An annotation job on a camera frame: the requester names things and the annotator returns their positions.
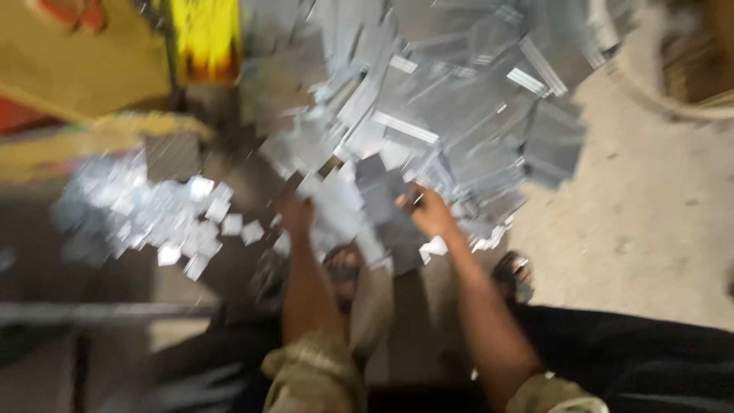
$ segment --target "foot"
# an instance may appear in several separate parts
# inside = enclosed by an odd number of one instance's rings
[[[492,271],[502,297],[511,304],[527,304],[533,297],[533,270],[530,261],[518,252],[505,254]]]
[[[357,294],[357,282],[362,268],[362,258],[356,247],[345,245],[334,248],[324,259],[339,311],[348,315],[352,311]]]

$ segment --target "forearm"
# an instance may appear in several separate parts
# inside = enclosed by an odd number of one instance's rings
[[[316,331],[344,337],[334,297],[311,249],[308,234],[291,236],[288,292],[283,303],[283,344]]]
[[[502,412],[542,367],[466,235],[457,229],[445,241],[457,273],[459,317],[469,351],[493,411]]]

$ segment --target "concrete floor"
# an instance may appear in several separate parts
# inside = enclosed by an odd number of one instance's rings
[[[734,330],[734,131],[671,123],[604,70],[575,101],[589,124],[577,179],[528,187],[512,230],[532,303]]]

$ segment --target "sleeve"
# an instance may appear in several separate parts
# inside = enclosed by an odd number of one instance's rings
[[[266,413],[364,413],[367,393],[341,337],[310,334],[263,360]]]
[[[528,379],[510,399],[506,413],[608,413],[606,404],[578,384],[547,375]]]

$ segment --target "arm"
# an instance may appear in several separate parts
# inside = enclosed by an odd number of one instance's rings
[[[423,198],[413,220],[426,235],[440,236],[448,246],[457,273],[459,318],[469,353],[492,410],[503,412],[520,386],[543,371],[542,366],[441,196],[418,185],[415,188]],[[405,201],[399,198],[398,204]]]
[[[344,322],[334,302],[321,265],[310,243],[313,205],[290,195],[281,205],[281,225],[291,236],[288,291],[283,303],[283,344],[296,342],[307,333],[322,331],[346,337]]]

